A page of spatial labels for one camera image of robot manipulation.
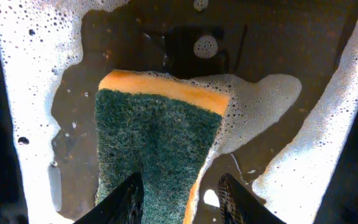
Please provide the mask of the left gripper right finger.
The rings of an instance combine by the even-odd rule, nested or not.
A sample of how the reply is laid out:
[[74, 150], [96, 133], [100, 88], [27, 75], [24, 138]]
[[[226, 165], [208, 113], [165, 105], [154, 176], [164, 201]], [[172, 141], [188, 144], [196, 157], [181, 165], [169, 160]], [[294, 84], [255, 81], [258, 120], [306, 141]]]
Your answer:
[[229, 173], [218, 182], [218, 199], [224, 224], [285, 224]]

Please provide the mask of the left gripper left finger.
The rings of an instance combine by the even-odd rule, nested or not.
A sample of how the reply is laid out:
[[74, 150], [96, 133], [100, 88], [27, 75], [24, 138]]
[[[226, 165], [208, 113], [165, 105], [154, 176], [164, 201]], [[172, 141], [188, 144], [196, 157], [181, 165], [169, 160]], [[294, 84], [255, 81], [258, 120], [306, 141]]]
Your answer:
[[135, 172], [75, 224], [141, 224], [143, 205], [142, 176]]

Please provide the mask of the black rectangular water tray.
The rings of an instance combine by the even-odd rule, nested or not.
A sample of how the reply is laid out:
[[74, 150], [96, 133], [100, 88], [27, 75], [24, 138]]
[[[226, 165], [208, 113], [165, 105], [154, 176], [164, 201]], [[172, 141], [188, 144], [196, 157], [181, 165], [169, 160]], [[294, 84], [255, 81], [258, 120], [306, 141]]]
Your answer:
[[358, 223], [358, 1], [0, 1], [0, 223], [97, 206], [113, 70], [229, 95], [191, 223], [223, 223], [225, 173], [285, 223]]

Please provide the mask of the green and yellow sponge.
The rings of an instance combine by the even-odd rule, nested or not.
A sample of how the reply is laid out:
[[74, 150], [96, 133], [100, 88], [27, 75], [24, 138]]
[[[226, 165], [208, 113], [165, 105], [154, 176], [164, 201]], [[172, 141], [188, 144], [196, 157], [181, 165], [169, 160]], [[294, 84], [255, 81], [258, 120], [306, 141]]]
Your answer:
[[95, 101], [101, 203], [138, 172], [143, 223], [191, 223], [229, 95], [167, 74], [113, 70]]

